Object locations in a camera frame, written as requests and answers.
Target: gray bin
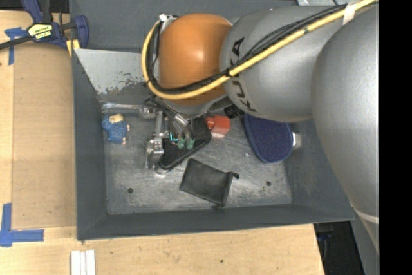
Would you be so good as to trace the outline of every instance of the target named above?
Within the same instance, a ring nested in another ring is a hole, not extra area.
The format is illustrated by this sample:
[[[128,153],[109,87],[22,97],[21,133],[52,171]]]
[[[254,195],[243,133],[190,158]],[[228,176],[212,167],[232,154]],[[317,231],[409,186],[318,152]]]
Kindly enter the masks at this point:
[[[160,13],[183,15],[208,12],[235,18],[261,9],[284,6],[294,4],[276,0],[70,0],[70,15],[71,18],[76,15],[85,15],[88,18],[88,48],[139,52],[145,33]],[[79,240],[251,229],[353,219],[349,200],[324,155],[311,120],[291,125],[292,130],[299,134],[300,147],[281,164],[274,164],[282,169],[283,172],[279,170],[279,173],[284,173],[288,195],[275,196],[272,204],[270,199],[264,200],[264,203],[253,204],[245,198],[243,202],[240,195],[236,200],[237,204],[231,205],[229,195],[227,206],[219,210],[208,204],[196,204],[193,208],[188,204],[187,207],[165,207],[151,211],[122,202],[123,196],[113,187],[115,169],[108,164],[113,152],[100,125],[102,103],[138,102],[147,95],[147,89],[139,85],[133,89],[113,89],[105,95],[93,87],[88,77],[88,68],[83,67],[76,53],[73,54],[72,65]],[[101,69],[100,74],[104,74],[104,69]],[[131,157],[131,154],[128,155],[124,154],[124,157]],[[122,157],[122,154],[117,153],[117,157]],[[143,161],[138,160],[135,171],[142,170]],[[220,165],[224,167],[225,157],[221,158]],[[110,205],[119,207],[111,211]]]

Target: silver bracket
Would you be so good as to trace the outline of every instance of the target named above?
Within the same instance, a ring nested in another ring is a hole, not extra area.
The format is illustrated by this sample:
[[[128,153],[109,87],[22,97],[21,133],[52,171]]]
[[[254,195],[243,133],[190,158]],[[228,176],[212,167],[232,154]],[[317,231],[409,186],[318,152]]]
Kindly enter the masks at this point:
[[[145,168],[153,169],[159,162],[160,157],[165,153],[162,145],[163,133],[160,131],[162,128],[163,111],[159,111],[156,117],[156,126],[154,131],[154,137],[150,138],[146,144],[146,160]]]

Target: white plastic piece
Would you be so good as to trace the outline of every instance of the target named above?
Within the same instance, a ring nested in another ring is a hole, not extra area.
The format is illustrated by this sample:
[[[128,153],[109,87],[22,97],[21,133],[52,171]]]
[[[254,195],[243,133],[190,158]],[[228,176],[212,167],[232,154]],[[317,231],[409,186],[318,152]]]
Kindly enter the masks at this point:
[[[95,251],[72,251],[70,254],[71,275],[96,275]]]
[[[352,1],[348,3],[348,5],[345,7],[345,13],[343,14],[342,25],[345,25],[346,23],[348,23],[355,17],[357,3],[358,3],[357,1]]]

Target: wooden table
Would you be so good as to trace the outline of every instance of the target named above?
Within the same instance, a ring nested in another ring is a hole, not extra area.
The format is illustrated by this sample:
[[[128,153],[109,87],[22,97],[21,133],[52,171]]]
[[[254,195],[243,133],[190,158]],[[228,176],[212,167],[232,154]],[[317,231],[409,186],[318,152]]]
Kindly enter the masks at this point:
[[[3,33],[4,29],[16,26],[25,28],[30,23],[30,17],[24,12],[0,11],[0,42],[8,40]],[[41,44],[19,49],[16,47],[15,56],[18,57],[29,49],[33,50],[33,47],[38,50],[53,49],[50,45]],[[0,207],[8,202],[17,203],[14,197],[21,195],[19,187],[27,186],[30,180],[38,180],[36,175],[44,175],[35,163],[33,175],[28,175],[25,182],[16,182],[17,177],[12,175],[16,161],[13,158],[13,128],[20,124],[13,123],[13,113],[18,110],[14,109],[13,103],[14,78],[17,78],[14,77],[14,66],[15,64],[8,65],[8,50],[1,50]],[[42,187],[34,183],[37,190]],[[42,191],[33,195],[26,194],[27,201],[24,202],[30,206],[44,202],[36,200],[39,193]],[[41,214],[34,215],[37,217],[36,221],[41,221]],[[95,250],[97,275],[324,274],[313,225],[85,242],[76,240],[74,225],[50,226],[48,223],[45,227],[43,242],[15,243],[10,248],[0,247],[0,274],[69,274],[70,252],[88,249]]]

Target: blue clamp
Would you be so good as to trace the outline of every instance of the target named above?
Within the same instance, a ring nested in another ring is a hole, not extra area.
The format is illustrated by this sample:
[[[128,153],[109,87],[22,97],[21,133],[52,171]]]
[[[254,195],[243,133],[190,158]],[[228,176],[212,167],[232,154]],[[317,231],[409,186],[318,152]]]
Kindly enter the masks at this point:
[[[26,29],[27,35],[0,44],[0,50],[12,47],[26,41],[35,43],[48,43],[67,50],[67,38],[63,31],[77,29],[77,39],[82,48],[87,47],[89,41],[89,28],[86,17],[76,16],[74,22],[58,24],[53,22],[50,12],[50,0],[21,0],[24,11],[30,14],[33,24]]]
[[[44,241],[44,229],[29,229],[23,231],[11,230],[12,204],[3,205],[3,218],[1,219],[0,247],[11,247],[18,242]]]

